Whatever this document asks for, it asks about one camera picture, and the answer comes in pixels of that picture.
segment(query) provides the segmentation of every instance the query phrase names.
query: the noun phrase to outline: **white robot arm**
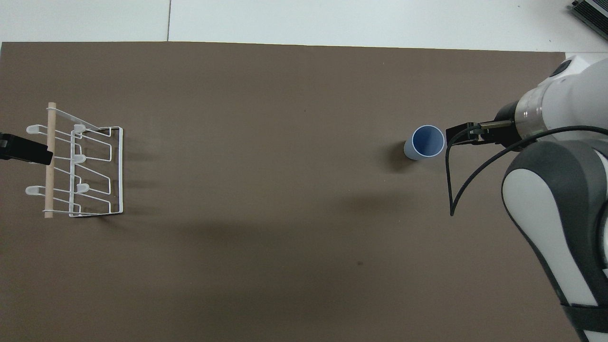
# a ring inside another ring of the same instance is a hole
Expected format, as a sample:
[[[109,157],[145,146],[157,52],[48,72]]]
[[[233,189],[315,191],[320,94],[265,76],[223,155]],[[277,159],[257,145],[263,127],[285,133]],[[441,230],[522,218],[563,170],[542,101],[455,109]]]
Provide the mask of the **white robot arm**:
[[[608,137],[566,131],[534,139],[571,126],[608,128],[608,59],[589,65],[569,58],[494,121],[456,126],[446,135],[455,144],[531,140],[506,171],[505,208],[581,341],[608,342]],[[459,138],[456,131],[466,134]]]

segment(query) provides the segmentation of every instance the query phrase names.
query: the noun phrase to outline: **blue cup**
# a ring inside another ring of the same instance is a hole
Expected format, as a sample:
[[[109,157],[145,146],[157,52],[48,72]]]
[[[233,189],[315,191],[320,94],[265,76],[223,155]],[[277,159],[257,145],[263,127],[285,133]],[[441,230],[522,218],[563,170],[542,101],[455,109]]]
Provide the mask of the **blue cup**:
[[[431,158],[443,151],[446,138],[443,132],[433,125],[422,125],[412,133],[403,145],[403,152],[413,160]]]

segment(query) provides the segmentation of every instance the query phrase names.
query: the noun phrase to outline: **wooden rod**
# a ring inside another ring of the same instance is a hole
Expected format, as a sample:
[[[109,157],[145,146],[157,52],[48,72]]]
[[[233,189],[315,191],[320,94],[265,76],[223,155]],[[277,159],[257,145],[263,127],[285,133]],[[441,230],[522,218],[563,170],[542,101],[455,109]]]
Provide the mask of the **wooden rod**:
[[[47,120],[46,145],[48,150],[55,153],[55,118],[57,104],[49,102]],[[50,165],[46,166],[46,181],[44,184],[44,210],[53,210],[53,188],[55,187],[55,157],[50,160]],[[53,217],[52,211],[45,211],[44,218]]]

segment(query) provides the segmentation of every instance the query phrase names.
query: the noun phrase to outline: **brown table surface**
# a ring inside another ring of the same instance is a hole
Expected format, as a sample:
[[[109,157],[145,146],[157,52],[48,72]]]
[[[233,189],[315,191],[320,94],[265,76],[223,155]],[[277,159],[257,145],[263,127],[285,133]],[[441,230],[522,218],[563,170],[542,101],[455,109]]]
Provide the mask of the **brown table surface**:
[[[563,58],[3,43],[0,130],[40,138],[47,102],[123,127],[125,213],[45,220],[44,167],[0,162],[0,340],[576,341],[502,206],[515,154],[450,217],[444,154],[401,153]],[[454,148],[455,185],[499,150]]]

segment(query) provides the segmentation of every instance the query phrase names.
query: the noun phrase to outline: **black wire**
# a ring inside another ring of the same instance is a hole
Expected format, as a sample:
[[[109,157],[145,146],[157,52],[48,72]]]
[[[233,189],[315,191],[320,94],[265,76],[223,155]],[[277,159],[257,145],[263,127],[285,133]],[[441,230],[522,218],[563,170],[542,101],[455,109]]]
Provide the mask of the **black wire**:
[[[467,128],[465,130],[462,130],[461,132],[458,132],[458,134],[456,134],[454,136],[454,138],[450,139],[450,141],[447,143],[447,149],[446,149],[446,175],[447,175],[447,193],[450,199],[450,216],[454,216],[454,211],[456,210],[456,205],[458,205],[458,201],[460,199],[460,197],[462,196],[463,192],[465,191],[466,187],[469,186],[469,184],[471,183],[471,181],[473,180],[473,178],[475,178],[483,169],[485,169],[488,165],[492,164],[494,161],[496,161],[497,159],[499,159],[500,157],[504,156],[505,154],[509,153],[510,151],[515,150],[518,147],[521,147],[522,145],[526,145],[528,143],[530,143],[533,140],[536,140],[538,138],[542,138],[544,136],[548,136],[551,134],[556,134],[556,133],[562,133],[562,132],[568,132],[568,131],[589,131],[589,132],[595,132],[595,133],[601,133],[604,134],[606,136],[608,136],[608,130],[604,129],[604,128],[600,128],[600,127],[594,127],[594,126],[567,126],[567,127],[560,127],[560,128],[555,128],[552,130],[548,130],[545,132],[541,132],[538,134],[534,134],[528,138],[525,138],[521,141],[516,142],[515,144],[510,145],[509,147],[505,148],[504,150],[496,153],[492,158],[488,159],[486,162],[484,162],[480,167],[478,167],[475,171],[473,171],[473,173],[469,176],[469,178],[466,179],[466,181],[462,184],[462,187],[460,187],[460,190],[458,191],[458,193],[456,194],[456,197],[452,200],[452,182],[450,180],[450,166],[449,166],[449,151],[450,148],[452,147],[452,144],[454,143],[454,141],[456,141],[457,138],[459,138],[460,136],[464,135],[466,132],[474,130],[479,128],[477,126],[473,126],[471,128]]]
[[[472,130],[478,130],[481,129],[481,125],[477,124],[475,126],[471,126],[468,128],[465,128],[464,130],[456,133],[456,135],[454,137],[452,137],[452,139],[450,139],[449,142],[447,142],[447,147],[446,147],[446,177],[447,177],[447,195],[450,199],[450,216],[454,216],[454,212],[452,210],[452,203],[454,202],[452,199],[452,179],[450,177],[450,149],[452,148],[453,144],[456,142],[456,140],[458,138],[460,138],[461,136],[465,135],[466,133],[469,133]]]

